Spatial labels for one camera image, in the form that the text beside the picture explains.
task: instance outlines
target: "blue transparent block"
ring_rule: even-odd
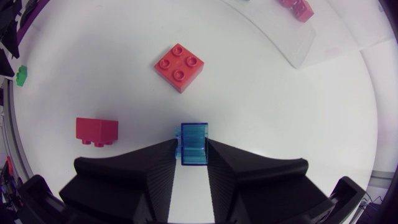
[[[182,123],[181,128],[176,128],[174,134],[178,140],[175,158],[181,159],[182,165],[207,165],[207,123]]]

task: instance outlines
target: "pink lego brick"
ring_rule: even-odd
[[[297,0],[279,0],[284,7],[292,7]]]
[[[93,142],[95,147],[112,145],[118,140],[118,125],[117,121],[76,118],[76,138],[83,144]]]
[[[292,9],[299,21],[307,22],[313,16],[313,10],[306,0],[297,0]]]

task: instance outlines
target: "red object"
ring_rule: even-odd
[[[306,0],[297,0],[292,9],[296,19],[302,22],[306,22],[313,16],[312,8]]]
[[[297,0],[279,0],[284,7],[292,7]]]
[[[176,44],[156,63],[155,69],[176,90],[182,93],[202,71],[204,62],[180,44]]]
[[[7,163],[8,163],[8,173],[9,173],[10,175],[12,175],[12,163],[11,163],[11,158],[10,158],[9,156],[6,156],[6,160],[7,160]]]
[[[76,118],[76,138],[83,144],[93,142],[95,147],[112,145],[118,140],[118,125],[117,121]]]

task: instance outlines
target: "green lego brick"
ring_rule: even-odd
[[[19,86],[24,86],[25,80],[27,77],[27,67],[21,65],[18,69],[18,73],[17,73],[17,85]]]

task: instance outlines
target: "purple object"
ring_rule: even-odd
[[[36,17],[39,15],[41,10],[44,8],[44,6],[49,3],[50,0],[39,0],[37,3],[37,6],[35,9],[33,9],[32,14],[29,16],[29,18],[26,19],[25,24],[19,28],[17,32],[17,43],[21,42],[22,38],[24,38],[27,30],[29,29],[30,25],[32,25],[33,21],[36,19]]]

